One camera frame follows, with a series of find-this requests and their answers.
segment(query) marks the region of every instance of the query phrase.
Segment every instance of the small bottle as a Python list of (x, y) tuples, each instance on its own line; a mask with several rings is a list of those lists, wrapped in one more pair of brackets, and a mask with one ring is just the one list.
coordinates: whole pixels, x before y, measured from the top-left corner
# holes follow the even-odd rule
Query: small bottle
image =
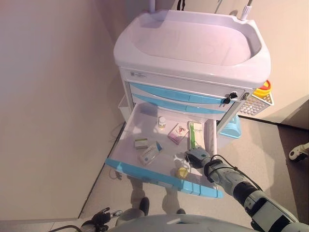
[(188, 176), (188, 169), (181, 167), (177, 170), (176, 176), (180, 179), (185, 179)]
[(159, 128), (163, 129), (165, 128), (165, 125), (166, 125), (166, 120), (164, 117), (159, 117), (158, 119), (158, 126)]

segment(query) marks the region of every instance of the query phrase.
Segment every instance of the black cable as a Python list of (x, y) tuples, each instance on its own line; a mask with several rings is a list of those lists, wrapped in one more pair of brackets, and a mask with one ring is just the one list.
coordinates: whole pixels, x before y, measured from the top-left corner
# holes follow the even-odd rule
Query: black cable
[[(185, 0), (183, 0), (183, 8), (182, 8), (182, 11), (184, 10), (184, 6), (185, 6)], [(180, 11), (180, 4), (181, 4), (182, 0), (179, 0), (178, 3), (177, 3), (177, 11)]]
[(220, 167), (220, 168), (217, 168), (217, 169), (212, 170), (212, 171), (208, 174), (208, 176), (210, 177), (211, 174), (212, 174), (213, 172), (215, 172), (215, 171), (217, 171), (217, 170), (219, 170), (219, 169), (223, 169), (223, 168), (226, 168), (226, 169), (233, 169), (233, 170), (234, 170), (234, 168), (231, 168), (231, 167)]
[[(242, 174), (244, 177), (246, 177), (248, 180), (250, 180), (250, 181), (256, 186), (256, 188), (257, 188), (258, 190), (263, 191), (262, 188), (261, 188), (257, 183), (255, 183), (255, 182), (254, 182), (250, 177), (248, 177), (244, 172), (242, 172), (241, 170), (239, 170), (238, 167), (233, 166), (232, 164), (230, 164), (223, 156), (221, 156), (221, 155), (214, 155), (214, 156), (211, 157), (211, 161), (212, 161), (213, 158), (216, 157), (216, 156), (221, 157), (228, 165), (231, 166), (231, 169), (234, 169), (235, 171), (239, 172), (239, 173)], [(218, 169), (220, 169), (220, 168), (217, 168), (217, 169), (215, 169), (215, 170), (212, 170), (212, 171), (209, 173), (208, 176), (210, 177), (211, 173), (212, 173), (213, 171), (218, 170)]]
[(76, 229), (78, 232), (82, 232), (82, 230), (81, 230), (81, 229), (79, 229), (77, 226), (74, 226), (74, 225), (62, 226), (62, 227), (59, 227), (59, 228), (53, 229), (53, 230), (51, 230), (51, 231), (49, 231), (49, 232), (60, 231), (60, 230), (66, 229), (66, 228), (73, 228), (73, 229)]
[(222, 0), (218, 0), (217, 8), (216, 8), (215, 11), (214, 11), (215, 14), (217, 13), (217, 11), (218, 11), (218, 9), (219, 9), (221, 3), (222, 3)]

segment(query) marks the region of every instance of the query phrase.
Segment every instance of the white medical cart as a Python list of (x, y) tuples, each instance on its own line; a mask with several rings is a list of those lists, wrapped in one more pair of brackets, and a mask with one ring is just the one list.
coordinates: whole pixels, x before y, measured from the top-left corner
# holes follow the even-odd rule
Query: white medical cart
[[(186, 11), (143, 13), (119, 36), (114, 57), (130, 117), (106, 164), (143, 181), (222, 197), (185, 161), (188, 140), (176, 145), (167, 134), (179, 122), (201, 122), (206, 150), (216, 154), (217, 133), (270, 74), (269, 52), (255, 22)], [(166, 118), (164, 130), (158, 128), (159, 116)], [(163, 147), (148, 166), (134, 147), (140, 138)], [(175, 175), (180, 166), (189, 170), (186, 179)]]

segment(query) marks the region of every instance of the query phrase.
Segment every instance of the yellow container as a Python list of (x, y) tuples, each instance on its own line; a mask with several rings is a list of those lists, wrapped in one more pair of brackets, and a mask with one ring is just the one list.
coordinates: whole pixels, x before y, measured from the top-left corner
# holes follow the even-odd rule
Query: yellow container
[(188, 169), (181, 167), (177, 170), (177, 177), (180, 179), (185, 179), (188, 175)]
[(254, 95), (259, 97), (259, 98), (263, 98), (265, 96), (267, 96), (271, 91), (271, 84), (270, 82), (267, 80), (265, 81), (265, 83), (263, 84), (262, 87), (260, 88), (257, 88), (255, 91), (254, 91)]

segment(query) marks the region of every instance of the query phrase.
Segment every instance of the plastic basket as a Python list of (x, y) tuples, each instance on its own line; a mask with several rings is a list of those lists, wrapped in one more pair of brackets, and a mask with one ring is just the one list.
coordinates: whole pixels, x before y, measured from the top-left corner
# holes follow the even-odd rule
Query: plastic basket
[(259, 98), (252, 94), (242, 105), (239, 113), (254, 116), (271, 105), (274, 105), (271, 92), (263, 98)]

